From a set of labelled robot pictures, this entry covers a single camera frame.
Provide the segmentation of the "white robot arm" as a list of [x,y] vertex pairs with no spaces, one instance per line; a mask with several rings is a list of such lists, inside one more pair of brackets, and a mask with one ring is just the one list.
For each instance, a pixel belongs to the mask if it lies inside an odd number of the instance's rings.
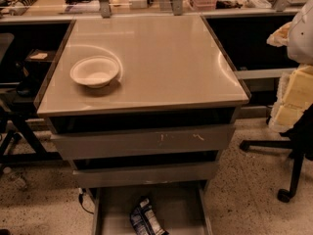
[[286,46],[288,58],[299,63],[293,72],[282,74],[270,114],[269,126],[285,132],[313,104],[313,0],[308,0],[291,22],[274,31],[266,43]]

